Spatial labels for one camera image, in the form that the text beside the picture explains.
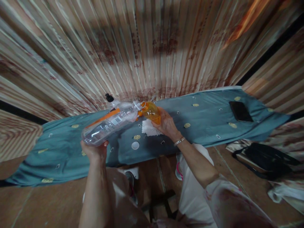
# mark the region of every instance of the hand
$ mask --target hand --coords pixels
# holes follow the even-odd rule
[[[161,124],[157,125],[154,122],[152,122],[152,125],[156,129],[158,129],[161,133],[168,136],[174,143],[180,140],[183,136],[176,128],[173,118],[163,108],[158,107],[158,110],[161,115]]]
[[[109,141],[105,141],[100,146],[94,147],[87,145],[84,141],[80,142],[83,152],[88,156],[90,163],[92,162],[102,162],[105,164],[107,158],[107,146]]]

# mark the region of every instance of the sneaker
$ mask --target sneaker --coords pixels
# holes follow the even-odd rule
[[[134,176],[133,176],[133,173],[131,173],[130,171],[127,171],[124,173],[126,176],[127,176],[127,179],[129,181],[129,184],[130,184],[130,188],[131,188],[131,196],[130,198],[133,200],[133,202],[138,205],[138,199],[137,199],[137,196],[135,194],[135,191],[134,191]]]
[[[181,160],[182,156],[183,156],[183,154],[181,152],[176,153],[177,164],[176,164],[176,169],[175,169],[175,176],[180,181],[183,180],[183,175],[181,174],[181,171],[180,171],[180,168],[179,168],[179,166],[180,166],[180,160]]]

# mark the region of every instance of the silver bracelet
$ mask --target silver bracelet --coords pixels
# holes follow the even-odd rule
[[[178,140],[176,143],[174,143],[174,146],[177,146],[177,144],[180,144],[185,139],[186,139],[185,137],[182,137],[180,140]]]

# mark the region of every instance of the white circle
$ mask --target white circle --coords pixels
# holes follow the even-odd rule
[[[139,148],[139,142],[134,142],[134,143],[132,143],[132,149],[133,150],[136,150],[136,149],[138,149]]]

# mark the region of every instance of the teal cloth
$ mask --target teal cloth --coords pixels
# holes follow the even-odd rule
[[[239,122],[234,118],[229,101],[238,100],[237,97],[240,102],[245,103],[253,123]],[[263,141],[274,128],[285,123],[290,117],[273,112],[241,89],[199,92],[161,100],[156,105],[168,111],[176,127],[188,141],[205,147],[239,139]],[[89,160],[81,150],[81,132],[84,127],[107,113],[108,110],[105,110],[44,124],[43,135],[34,149],[6,181],[19,186],[40,186],[87,176]],[[164,135],[148,137],[142,134],[142,128],[138,126],[142,125],[142,120],[145,118],[140,117],[137,122],[129,124],[108,138],[107,166],[134,164],[177,151],[170,139]],[[190,124],[189,128],[184,127],[186,123]],[[134,140],[135,135],[140,135],[140,139]],[[138,150],[131,148],[134,141],[139,142]]]

